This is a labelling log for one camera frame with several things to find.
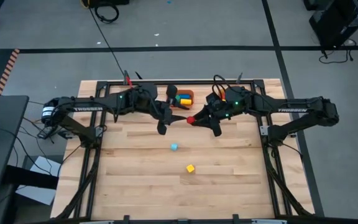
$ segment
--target black metal frame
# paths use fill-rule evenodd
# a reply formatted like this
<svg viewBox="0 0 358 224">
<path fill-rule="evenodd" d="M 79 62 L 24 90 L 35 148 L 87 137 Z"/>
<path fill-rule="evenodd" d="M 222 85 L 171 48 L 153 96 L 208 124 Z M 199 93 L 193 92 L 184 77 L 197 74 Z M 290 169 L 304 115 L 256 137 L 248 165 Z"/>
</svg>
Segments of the black metal frame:
<svg viewBox="0 0 358 224">
<path fill-rule="evenodd" d="M 139 81 L 133 81 L 132 83 L 133 83 L 133 85 L 137 85 L 138 83 L 144 83 L 144 82 L 152 82 L 156 85 L 169 85 L 169 84 L 174 84 L 174 85 L 212 85 L 212 84 L 214 84 L 213 80 L 154 80 L 154 81 L 139 80 Z M 235 80 L 228 80 L 228 82 L 230 84 L 236 84 Z M 264 85 L 263 80 L 241 80 L 240 84 L 250 85 L 251 91 L 257 91 L 257 88 L 259 88 L 260 93 L 262 95 L 266 95 L 265 85 Z M 116 85 L 123 85 L 123 82 L 121 82 L 121 81 L 97 82 L 95 96 L 100 96 L 102 89 L 105 89 L 104 96 L 108 96 L 110 88 L 112 86 L 116 86 Z M 96 113 L 97 112 L 92 112 L 91 121 L 90 121 L 91 127 L 95 127 Z M 271 116 L 266 117 L 266 119 L 267 119 L 267 124 L 272 125 Z M 103 111 L 99 125 L 100 126 L 105 125 L 105 121 L 106 121 L 106 111 Z M 258 126 L 263 126 L 262 117 L 257 117 L 257 123 L 258 123 Z M 276 177 L 276 179 L 273 178 L 271 175 L 271 172 L 269 172 L 268 164 L 271 164 L 271 162 L 270 162 L 270 154 L 269 154 L 268 146 L 266 144 L 264 144 L 264 142 L 266 141 L 266 136 L 260 135 L 260 139 L 262 141 L 262 149 L 264 152 L 264 160 L 265 160 L 265 166 L 266 166 L 266 171 L 267 171 L 267 178 L 268 178 L 270 196 L 271 196 L 271 200 L 272 200 L 273 212 L 274 212 L 275 218 L 277 218 L 281 215 L 280 207 L 278 204 L 277 192 L 275 189 L 275 180 L 277 180 L 277 177 Z M 95 152 L 95 156 L 94 156 L 93 166 L 98 166 L 99 160 L 100 160 L 101 147 L 98 147 L 95 150 L 96 150 L 96 152 Z M 283 173 L 282 163 L 280 160 L 280 155 L 278 153 L 278 149 L 273 148 L 272 150 L 276 150 L 275 151 L 276 152 L 275 153 L 275 164 L 277 167 L 278 178 L 282 181 L 282 183 L 285 186 L 284 173 Z M 82 169 L 81 169 L 80 183 L 79 183 L 79 186 L 82 186 L 82 187 L 84 187 L 83 184 L 85 182 L 85 177 L 86 177 L 86 173 L 88 170 L 90 152 L 91 152 L 90 148 L 85 149 L 85 155 L 84 155 L 84 159 L 83 159 L 83 165 L 82 165 Z M 91 185 L 89 188 L 88 202 L 87 202 L 87 206 L 86 206 L 85 218 L 89 218 L 89 219 L 91 219 L 92 209 L 93 209 L 93 198 L 94 198 L 96 178 L 97 178 L 96 174 L 97 174 L 97 168 L 96 168 L 95 175 L 92 176 L 92 181 L 91 181 Z M 283 199 L 284 199 L 285 213 L 286 213 L 286 215 L 290 216 L 290 215 L 292 215 L 290 201 L 289 201 L 288 197 L 284 194 L 284 192 L 282 192 L 282 194 L 283 194 Z M 78 201 L 78 204 L 75 207 L 74 218 L 80 217 L 81 203 L 82 203 L 82 200 L 80 199 Z M 238 220 L 238 223 L 250 223 L 252 221 L 251 219 L 242 219 L 241 220 L 238 218 L 238 215 L 236 215 L 236 214 L 234 214 L 233 217 L 234 218 L 232 220 L 192 220 L 191 222 L 192 223 L 199 223 L 199 222 L 200 223 L 234 223 L 234 220 Z M 144 221 L 157 223 L 157 220 L 144 220 Z M 178 223 L 178 220 L 159 220 L 158 223 Z"/>
</svg>

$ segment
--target desk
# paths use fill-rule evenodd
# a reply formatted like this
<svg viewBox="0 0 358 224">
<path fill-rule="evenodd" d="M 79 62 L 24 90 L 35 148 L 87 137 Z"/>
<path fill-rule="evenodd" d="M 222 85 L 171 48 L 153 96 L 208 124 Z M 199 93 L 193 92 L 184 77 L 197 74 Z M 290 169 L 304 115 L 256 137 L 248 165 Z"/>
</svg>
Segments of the desk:
<svg viewBox="0 0 358 224">
<path fill-rule="evenodd" d="M 97 81 L 82 81 L 78 97 L 94 95 Z M 284 98 L 279 79 L 264 80 L 266 93 Z M 173 114 L 190 116 L 205 104 L 211 85 L 177 85 L 191 89 L 195 104 L 190 111 L 174 109 Z M 126 86 L 113 86 L 110 92 Z M 165 85 L 158 86 L 158 100 L 165 100 Z M 89 126 L 91 113 L 75 113 L 74 118 Z M 289 114 L 274 114 L 273 123 L 290 121 Z M 242 115 L 221 122 L 222 135 L 192 127 L 186 121 L 173 123 L 167 134 L 157 133 L 157 121 L 147 114 L 133 113 L 106 117 L 92 220 L 230 219 L 273 218 L 269 184 L 262 155 L 259 127 L 255 117 Z M 178 143 L 176 152 L 170 145 Z M 295 138 L 285 143 L 297 148 Z M 65 156 L 79 145 L 69 140 Z M 288 188 L 309 212 L 311 197 L 299 155 L 279 147 Z M 84 150 L 76 151 L 63 165 L 51 217 L 56 217 L 78 188 Z M 193 164 L 194 173 L 186 166 Z M 276 187 L 281 213 L 283 200 Z M 85 215 L 87 193 L 81 216 Z"/>
<path fill-rule="evenodd" d="M 0 96 L 0 128 L 16 136 L 28 100 L 28 96 Z M 16 185 L 24 184 L 39 187 L 43 185 L 54 188 L 57 183 L 56 177 L 7 165 L 16 140 L 12 134 L 0 130 L 0 223 L 6 223 L 4 222 L 4 215 L 13 196 L 12 193 L 17 187 Z"/>
</svg>

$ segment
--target black cord coil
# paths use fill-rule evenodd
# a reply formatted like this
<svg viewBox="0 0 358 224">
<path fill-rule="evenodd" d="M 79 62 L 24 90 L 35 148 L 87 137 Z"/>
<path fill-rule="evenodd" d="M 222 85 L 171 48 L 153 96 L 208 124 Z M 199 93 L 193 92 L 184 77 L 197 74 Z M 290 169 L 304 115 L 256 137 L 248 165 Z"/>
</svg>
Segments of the black cord coil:
<svg viewBox="0 0 358 224">
<path fill-rule="evenodd" d="M 112 19 L 107 19 L 105 18 L 104 16 L 101 16 L 99 13 L 98 13 L 98 10 L 99 10 L 99 7 L 106 7 L 106 6 L 109 6 L 109 7 L 112 7 L 115 12 L 116 12 L 116 16 Z M 101 1 L 99 2 L 95 7 L 94 7 L 94 13 L 96 14 L 96 17 L 103 23 L 105 24 L 110 24 L 114 21 L 116 21 L 119 17 L 119 11 L 118 11 L 118 8 L 116 5 L 114 5 L 113 3 L 111 2 L 108 2 L 108 1 Z"/>
</svg>

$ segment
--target white object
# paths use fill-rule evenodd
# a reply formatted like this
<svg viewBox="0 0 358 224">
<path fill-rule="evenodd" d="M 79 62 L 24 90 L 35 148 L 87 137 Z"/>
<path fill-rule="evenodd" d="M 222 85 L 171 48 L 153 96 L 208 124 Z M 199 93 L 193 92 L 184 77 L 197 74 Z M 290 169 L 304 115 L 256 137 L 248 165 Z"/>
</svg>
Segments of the white object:
<svg viewBox="0 0 358 224">
<path fill-rule="evenodd" d="M 57 172 L 59 170 L 60 164 L 54 161 L 51 161 L 50 159 L 46 159 L 42 156 L 39 156 L 37 160 L 35 161 L 35 164 L 39 167 L 41 167 L 44 170 L 49 171 L 52 175 L 55 177 L 57 176 Z M 33 165 L 30 169 L 31 171 L 38 172 L 41 174 L 48 174 L 44 170 L 39 169 L 35 165 Z M 19 190 L 16 190 L 16 193 L 19 195 L 23 195 L 25 197 L 31 198 L 32 200 L 36 200 L 38 202 L 44 203 L 46 205 L 51 205 L 53 202 L 53 199 L 55 198 L 56 190 L 53 189 L 43 189 L 40 187 L 31 187 L 27 186 L 24 187 L 24 185 L 20 185 L 18 187 Z"/>
</svg>

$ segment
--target red object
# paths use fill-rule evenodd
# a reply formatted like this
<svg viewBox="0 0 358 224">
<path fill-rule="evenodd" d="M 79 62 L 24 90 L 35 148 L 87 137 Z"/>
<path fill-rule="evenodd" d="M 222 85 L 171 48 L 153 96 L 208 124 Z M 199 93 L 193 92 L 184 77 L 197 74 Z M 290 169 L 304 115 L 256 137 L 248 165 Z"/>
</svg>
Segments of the red object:
<svg viewBox="0 0 358 224">
<path fill-rule="evenodd" d="M 129 84 L 129 86 L 132 88 L 132 81 L 131 81 L 131 79 L 129 78 L 129 77 L 126 77 L 127 78 L 127 82 L 128 82 L 128 84 Z"/>
<path fill-rule="evenodd" d="M 194 119 L 194 117 L 187 117 L 187 123 L 189 123 L 189 124 L 193 124 L 196 120 Z"/>
</svg>

